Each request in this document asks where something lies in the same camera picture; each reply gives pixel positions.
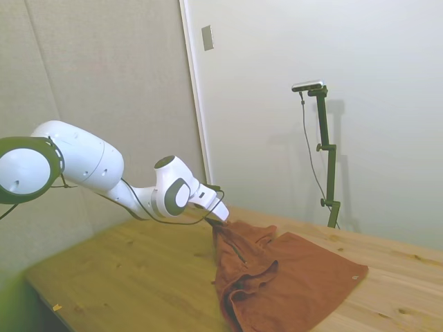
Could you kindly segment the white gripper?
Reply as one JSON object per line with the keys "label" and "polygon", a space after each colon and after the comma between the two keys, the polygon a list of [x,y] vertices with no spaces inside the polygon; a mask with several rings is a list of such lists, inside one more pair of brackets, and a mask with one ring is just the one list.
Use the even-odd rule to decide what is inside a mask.
{"label": "white gripper", "polygon": [[211,227],[224,227],[224,221],[229,217],[228,208],[218,197],[213,199],[206,199],[202,201],[204,207],[204,221]]}

